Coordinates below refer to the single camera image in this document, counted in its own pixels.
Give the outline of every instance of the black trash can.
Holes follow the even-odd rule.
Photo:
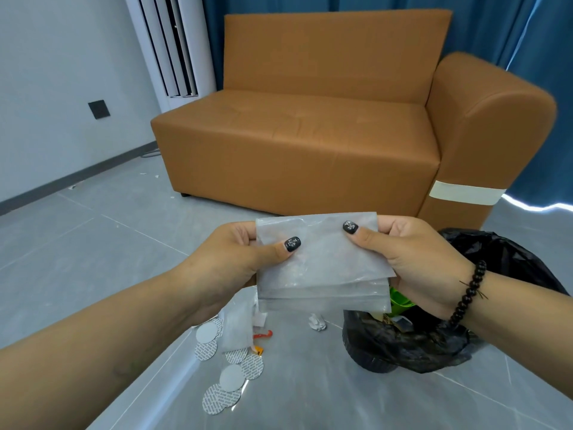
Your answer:
[[[491,272],[568,295],[539,258],[510,239],[469,229],[448,228],[440,234],[471,262],[484,260]],[[413,332],[401,332],[368,312],[344,311],[342,338],[350,357],[375,373],[388,373],[398,366],[429,373],[466,362],[486,345],[462,325],[452,329],[418,306],[402,315],[412,321]]]

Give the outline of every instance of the baseboard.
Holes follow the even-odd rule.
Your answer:
[[[91,178],[92,176],[116,167],[117,165],[122,165],[123,163],[139,157],[146,152],[153,151],[155,148],[157,148],[157,142],[151,142],[144,144],[143,146],[138,146],[135,149],[121,153],[115,157],[111,157],[105,161],[102,161],[101,163],[91,165],[90,167],[82,169],[78,172],[74,172],[60,179],[44,184],[43,186],[33,188],[30,191],[2,201],[0,202],[0,216],[3,216],[6,213],[10,213],[10,211],[18,209],[24,205],[37,201],[38,199],[51,195],[66,187],[73,186],[80,181]]]

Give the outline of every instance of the green container in trash can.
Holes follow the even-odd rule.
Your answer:
[[[392,312],[388,314],[390,318],[400,315],[408,308],[412,308],[412,306],[416,306],[408,297],[400,294],[392,287],[390,287],[390,303],[392,305]]]

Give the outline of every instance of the black nail polish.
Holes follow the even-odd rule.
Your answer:
[[[300,238],[298,237],[291,237],[285,241],[285,247],[289,252],[297,250],[301,244],[302,243],[300,241]]]
[[[354,234],[354,232],[358,231],[358,225],[354,222],[351,222],[350,220],[347,220],[342,225],[342,229],[344,229],[349,234]]]

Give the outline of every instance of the blue curtain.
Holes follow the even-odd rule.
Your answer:
[[[217,87],[223,87],[224,15],[447,8],[443,54],[465,51],[537,84],[559,117],[542,149],[510,188],[530,205],[573,204],[573,0],[203,0]]]
[[[540,0],[508,70],[557,101],[553,131],[508,194],[529,205],[573,205],[573,0]]]

